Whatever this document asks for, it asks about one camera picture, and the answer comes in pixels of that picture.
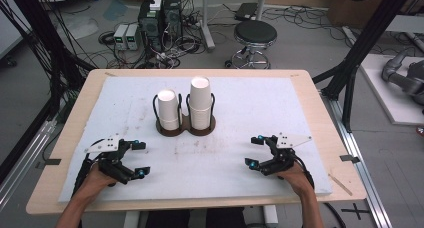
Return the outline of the grey desk leg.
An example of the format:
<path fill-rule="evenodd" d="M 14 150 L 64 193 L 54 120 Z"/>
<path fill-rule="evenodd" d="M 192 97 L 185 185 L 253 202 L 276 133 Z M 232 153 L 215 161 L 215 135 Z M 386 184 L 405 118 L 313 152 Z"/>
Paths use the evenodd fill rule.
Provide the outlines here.
<path fill-rule="evenodd" d="M 208 52 L 211 52 L 215 49 L 215 43 L 208 27 L 208 0 L 202 0 L 202 19 L 200 20 L 200 25 L 205 47 Z"/>

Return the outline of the black flat device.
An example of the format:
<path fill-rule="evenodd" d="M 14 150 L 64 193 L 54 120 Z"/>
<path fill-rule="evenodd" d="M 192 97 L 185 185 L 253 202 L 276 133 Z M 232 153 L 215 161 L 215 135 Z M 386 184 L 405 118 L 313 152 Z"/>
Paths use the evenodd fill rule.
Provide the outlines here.
<path fill-rule="evenodd" d="M 236 11 L 234 18 L 239 21 L 250 20 L 255 16 L 256 10 L 256 3 L 242 3 Z"/>

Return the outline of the wooden table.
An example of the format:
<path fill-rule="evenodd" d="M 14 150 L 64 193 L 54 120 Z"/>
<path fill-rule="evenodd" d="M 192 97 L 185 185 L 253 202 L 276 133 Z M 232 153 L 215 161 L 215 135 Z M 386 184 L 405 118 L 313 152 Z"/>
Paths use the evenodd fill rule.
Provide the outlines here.
<path fill-rule="evenodd" d="M 321 161 L 327 172 L 332 193 L 318 196 L 321 201 L 359 200 L 365 198 L 364 187 L 357 175 L 353 164 L 343 162 L 341 155 L 346 150 L 327 113 L 308 72 L 304 70 L 233 70 L 233 69 L 175 69 L 175 70 L 131 70 L 131 69 L 98 69 L 90 72 L 87 81 L 73 107 L 71 114 L 63 128 L 56 146 L 52 152 L 52 159 L 61 159 L 59 165 L 48 165 L 44 168 L 41 177 L 26 206 L 32 215 L 58 214 L 63 211 L 66 202 L 59 196 L 67 179 L 76 146 L 82 138 L 85 125 L 99 98 L 105 80 L 109 77 L 187 77 L 191 80 L 195 76 L 205 76 L 209 80 L 213 77 L 226 78 L 288 78 L 291 80 L 309 129 L 315 139 L 315 145 Z M 135 200 L 135 201 L 102 201 L 100 198 L 91 205 L 93 211 L 129 211 L 155 210 L 177 208 L 206 208 L 224 206 L 248 206 L 262 204 L 294 203 L 297 198 L 293 193 L 290 197 L 262 196 L 236 198 L 199 198 L 180 200 Z"/>

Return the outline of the white table leg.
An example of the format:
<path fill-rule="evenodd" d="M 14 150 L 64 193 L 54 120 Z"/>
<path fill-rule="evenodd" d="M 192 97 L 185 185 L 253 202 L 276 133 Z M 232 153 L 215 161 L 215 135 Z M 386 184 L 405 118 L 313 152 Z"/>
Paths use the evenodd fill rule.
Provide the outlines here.
<path fill-rule="evenodd" d="M 123 228 L 138 228 L 140 219 L 139 211 L 127 211 L 125 214 Z"/>
<path fill-rule="evenodd" d="M 275 205 L 265 205 L 263 207 L 264 223 L 267 228 L 278 227 L 278 215 Z"/>

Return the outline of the tall stack white paper cups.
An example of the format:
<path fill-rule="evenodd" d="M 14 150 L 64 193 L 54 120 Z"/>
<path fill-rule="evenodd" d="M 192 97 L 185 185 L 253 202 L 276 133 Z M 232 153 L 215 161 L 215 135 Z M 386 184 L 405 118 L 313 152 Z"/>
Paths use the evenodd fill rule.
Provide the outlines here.
<path fill-rule="evenodd" d="M 210 126 L 212 96 L 207 77 L 197 76 L 191 80 L 189 108 L 192 127 L 204 130 Z"/>

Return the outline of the aluminium rail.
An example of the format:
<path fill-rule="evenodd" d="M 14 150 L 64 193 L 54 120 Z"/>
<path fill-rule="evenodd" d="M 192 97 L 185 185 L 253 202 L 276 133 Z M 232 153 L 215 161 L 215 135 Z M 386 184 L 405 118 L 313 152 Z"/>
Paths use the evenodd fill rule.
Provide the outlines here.
<path fill-rule="evenodd" d="M 24 152 L 0 185 L 0 212 L 6 207 L 15 190 L 22 182 L 36 158 L 47 144 L 57 126 L 56 121 L 45 121 L 24 146 Z"/>
<path fill-rule="evenodd" d="M 323 97 L 322 100 L 327 107 L 328 113 L 333 119 L 335 127 L 339 132 L 347 153 L 353 158 L 358 158 L 358 161 L 354 163 L 354 167 L 356 168 L 360 180 L 364 185 L 366 191 L 366 203 L 374 220 L 375 227 L 393 228 L 386 209 L 384 208 L 378 191 L 374 185 L 372 177 L 368 171 L 365 160 L 363 159 L 359 146 L 355 140 L 355 137 L 342 123 L 341 105 L 338 101 L 329 100 L 327 97 Z"/>

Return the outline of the person's left hand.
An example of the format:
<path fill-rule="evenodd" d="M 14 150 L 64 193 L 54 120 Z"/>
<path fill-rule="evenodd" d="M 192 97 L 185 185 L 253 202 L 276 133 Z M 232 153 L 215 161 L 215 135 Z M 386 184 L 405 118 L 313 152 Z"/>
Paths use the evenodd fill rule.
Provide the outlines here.
<path fill-rule="evenodd" d="M 83 202 L 91 203 L 100 192 L 108 185 L 116 183 L 116 180 L 100 171 L 99 166 L 95 163 L 82 185 L 74 195 L 74 198 Z"/>

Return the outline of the white platform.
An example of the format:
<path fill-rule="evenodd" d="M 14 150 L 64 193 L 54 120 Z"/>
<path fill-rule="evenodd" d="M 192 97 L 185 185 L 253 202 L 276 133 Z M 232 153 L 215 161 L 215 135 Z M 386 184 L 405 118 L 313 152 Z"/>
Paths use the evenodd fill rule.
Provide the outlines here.
<path fill-rule="evenodd" d="M 392 55 L 369 54 L 361 64 L 366 80 L 392 124 L 424 125 L 424 107 L 415 103 L 402 89 L 381 78 L 384 65 Z"/>

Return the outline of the grey power supply unit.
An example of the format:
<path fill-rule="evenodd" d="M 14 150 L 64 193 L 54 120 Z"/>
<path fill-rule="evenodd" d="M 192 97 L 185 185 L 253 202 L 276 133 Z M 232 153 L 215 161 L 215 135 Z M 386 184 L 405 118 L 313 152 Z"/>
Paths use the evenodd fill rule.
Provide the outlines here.
<path fill-rule="evenodd" d="M 126 31 L 128 29 L 127 25 L 119 25 L 117 30 L 114 33 L 115 46 L 118 50 L 127 50 L 128 45 L 126 42 Z"/>
<path fill-rule="evenodd" d="M 127 45 L 130 50 L 137 50 L 140 43 L 140 32 L 137 24 L 130 24 L 126 31 Z"/>

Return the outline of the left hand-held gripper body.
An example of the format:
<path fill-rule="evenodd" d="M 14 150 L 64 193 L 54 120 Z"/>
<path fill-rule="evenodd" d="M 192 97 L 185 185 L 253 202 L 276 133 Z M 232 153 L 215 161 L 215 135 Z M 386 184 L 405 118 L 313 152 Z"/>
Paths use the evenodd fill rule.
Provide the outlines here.
<path fill-rule="evenodd" d="M 122 184 L 127 184 L 136 178 L 136 172 L 127 168 L 122 163 L 122 158 L 129 149 L 138 147 L 138 141 L 126 141 L 118 135 L 100 139 L 86 148 L 84 152 L 97 153 L 95 160 L 99 170 Z"/>

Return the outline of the dark wire cup holder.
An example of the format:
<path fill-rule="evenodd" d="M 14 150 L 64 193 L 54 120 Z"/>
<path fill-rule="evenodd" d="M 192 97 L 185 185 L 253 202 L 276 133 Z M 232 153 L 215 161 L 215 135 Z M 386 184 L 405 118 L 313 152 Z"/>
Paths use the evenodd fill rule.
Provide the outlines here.
<path fill-rule="evenodd" d="M 212 104 L 215 104 L 215 96 L 214 94 L 211 94 L 211 98 L 212 98 Z M 160 122 L 160 117 L 158 115 L 158 111 L 156 108 L 156 102 L 158 100 L 158 96 L 155 95 L 152 101 L 152 106 L 153 106 L 153 110 L 154 110 L 154 114 L 156 117 L 156 130 L 163 136 L 166 137 L 175 137 L 180 135 L 181 133 L 183 133 L 184 131 L 188 131 L 190 134 L 194 135 L 194 136 L 206 136 L 209 135 L 210 133 L 212 133 L 216 127 L 216 119 L 213 115 L 213 109 L 214 106 L 211 106 L 211 110 L 209 112 L 209 126 L 203 130 L 198 130 L 195 129 L 193 124 L 192 124 L 192 116 L 194 115 L 193 112 L 188 111 L 188 114 L 185 115 L 182 113 L 182 109 L 181 109 L 181 104 L 182 104 L 182 95 L 179 94 L 178 95 L 178 111 L 180 112 L 180 117 L 177 119 L 177 124 L 178 124 L 178 128 L 174 129 L 174 130 L 166 130 L 161 122 Z"/>

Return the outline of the black computer tower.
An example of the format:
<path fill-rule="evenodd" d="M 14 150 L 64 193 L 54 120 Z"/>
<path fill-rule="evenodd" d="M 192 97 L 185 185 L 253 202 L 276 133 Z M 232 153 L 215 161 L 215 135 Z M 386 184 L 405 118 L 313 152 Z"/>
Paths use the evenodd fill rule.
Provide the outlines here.
<path fill-rule="evenodd" d="M 144 43 L 155 51 L 162 51 L 163 15 L 161 10 L 152 10 L 153 0 L 144 0 L 140 6 L 138 22 Z"/>
<path fill-rule="evenodd" d="M 164 0 L 163 11 L 165 29 L 162 44 L 168 50 L 182 37 L 181 0 Z"/>

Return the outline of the black round stool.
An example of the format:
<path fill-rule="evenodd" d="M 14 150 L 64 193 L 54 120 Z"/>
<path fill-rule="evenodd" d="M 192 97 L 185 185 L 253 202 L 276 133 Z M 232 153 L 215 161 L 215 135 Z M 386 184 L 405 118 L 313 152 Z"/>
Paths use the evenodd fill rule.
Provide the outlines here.
<path fill-rule="evenodd" d="M 277 40 L 276 29 L 263 21 L 246 20 L 236 25 L 235 40 L 243 48 L 225 61 L 226 68 L 269 69 L 271 63 L 263 50 L 272 46 Z"/>

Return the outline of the black metal frame post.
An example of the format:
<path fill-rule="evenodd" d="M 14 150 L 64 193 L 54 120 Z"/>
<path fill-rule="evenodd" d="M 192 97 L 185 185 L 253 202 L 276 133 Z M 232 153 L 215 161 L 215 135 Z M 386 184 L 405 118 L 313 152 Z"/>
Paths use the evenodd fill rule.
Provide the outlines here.
<path fill-rule="evenodd" d="M 321 92 L 331 101 L 336 101 L 340 92 L 345 90 L 341 121 L 349 133 L 352 132 L 351 111 L 356 73 L 406 1 L 383 0 L 345 58 L 337 66 L 312 78 L 314 84 L 330 78 L 329 84 Z"/>

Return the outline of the person's right hand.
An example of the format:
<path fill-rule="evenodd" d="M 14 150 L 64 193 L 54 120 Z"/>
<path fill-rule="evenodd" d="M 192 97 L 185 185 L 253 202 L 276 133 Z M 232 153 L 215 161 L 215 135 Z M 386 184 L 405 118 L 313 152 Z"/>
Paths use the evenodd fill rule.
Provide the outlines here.
<path fill-rule="evenodd" d="M 312 185 L 309 183 L 302 167 L 298 163 L 295 163 L 286 171 L 278 172 L 277 176 L 287 181 L 299 197 L 314 193 Z"/>

